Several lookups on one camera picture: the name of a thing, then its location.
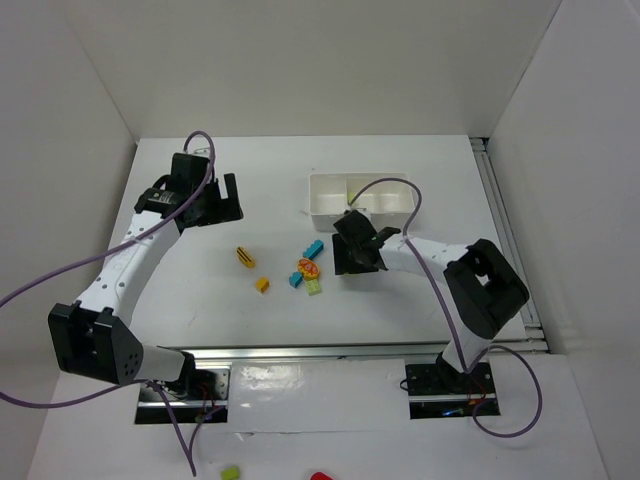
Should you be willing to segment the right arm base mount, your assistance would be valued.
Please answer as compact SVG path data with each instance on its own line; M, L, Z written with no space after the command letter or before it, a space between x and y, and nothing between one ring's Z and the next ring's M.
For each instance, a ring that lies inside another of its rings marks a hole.
M457 372L439 355L431 363L405 366L405 378L399 382L408 394L412 420L499 416L500 407L488 362L476 365L470 374Z

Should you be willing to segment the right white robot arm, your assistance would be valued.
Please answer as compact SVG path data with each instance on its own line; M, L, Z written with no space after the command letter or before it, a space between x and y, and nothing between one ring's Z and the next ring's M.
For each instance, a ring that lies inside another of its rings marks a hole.
M412 236L405 229L377 230L357 210L334 223L337 275L398 271L427 278L451 333L442 360L469 374L504 326L529 301L524 282L487 239L446 244Z

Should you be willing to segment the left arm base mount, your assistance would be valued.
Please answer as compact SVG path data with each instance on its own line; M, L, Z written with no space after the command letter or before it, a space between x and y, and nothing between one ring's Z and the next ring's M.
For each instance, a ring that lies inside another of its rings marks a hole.
M231 367L214 365L206 370L210 372L207 380L198 380L188 393L178 394L166 385L161 385L179 424L195 425L199 420L206 424L224 424L228 421ZM171 423L161 395L147 385L139 390L134 423Z

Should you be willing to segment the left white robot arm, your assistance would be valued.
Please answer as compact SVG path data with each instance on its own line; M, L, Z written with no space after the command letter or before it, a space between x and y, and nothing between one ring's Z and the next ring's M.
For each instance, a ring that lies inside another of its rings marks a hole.
M147 283L185 230L243 217L235 175L215 179L209 166L206 157L174 154L170 173L138 198L123 250L72 304L52 308L48 325L62 371L113 385L162 382L179 395L214 381L193 355L145 345L130 329Z

